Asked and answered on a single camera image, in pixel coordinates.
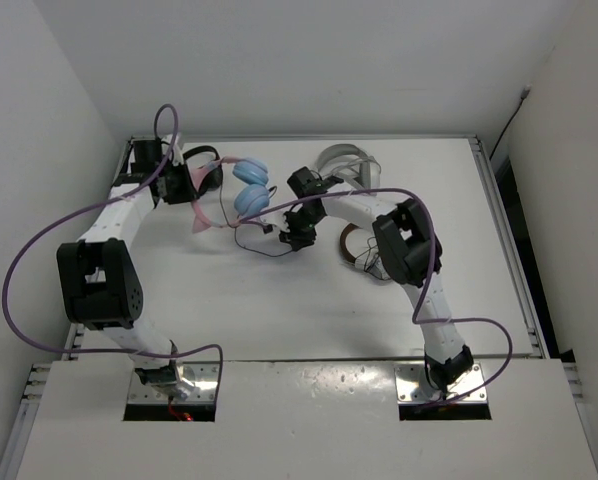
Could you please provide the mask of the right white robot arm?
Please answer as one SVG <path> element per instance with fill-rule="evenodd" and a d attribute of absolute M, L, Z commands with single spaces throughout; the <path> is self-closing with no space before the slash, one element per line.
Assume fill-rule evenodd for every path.
<path fill-rule="evenodd" d="M 470 348 L 451 324 L 441 284 L 441 244 L 426 208 L 412 194 L 400 202 L 377 197 L 380 188 L 349 190 L 340 179 L 320 179 L 303 167 L 287 184 L 301 202 L 283 214 L 280 241 L 299 251 L 316 241 L 316 225 L 342 219 L 371 233 L 384 271 L 413 306 L 413 323 L 424 338 L 427 381 L 441 395 L 473 366 Z"/>

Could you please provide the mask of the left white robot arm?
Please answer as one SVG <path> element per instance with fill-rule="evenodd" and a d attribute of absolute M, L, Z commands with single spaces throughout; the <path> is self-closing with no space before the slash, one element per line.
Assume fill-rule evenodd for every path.
<path fill-rule="evenodd" d="M 187 201 L 191 192 L 174 136 L 137 140 L 92 226 L 57 250 L 68 319 L 125 350 L 143 385 L 179 401 L 193 396 L 194 373 L 175 359 L 175 343 L 143 315 L 144 293 L 129 249 L 150 212 L 160 203 Z"/>

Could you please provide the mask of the pink blue cat-ear headphones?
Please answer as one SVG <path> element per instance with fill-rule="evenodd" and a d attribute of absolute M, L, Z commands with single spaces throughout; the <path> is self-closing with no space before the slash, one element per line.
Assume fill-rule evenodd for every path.
<path fill-rule="evenodd" d="M 223 157 L 220 164 L 233 166 L 232 174 L 246 184 L 245 188 L 235 197 L 233 207 L 237 212 L 237 219 L 217 223 L 208 218 L 202 211 L 199 201 L 191 202 L 194 212 L 192 233 L 200 233 L 210 228 L 237 227 L 238 221 L 245 217 L 257 217 L 269 206 L 270 192 L 267 187 L 269 181 L 267 166 L 253 158 Z"/>

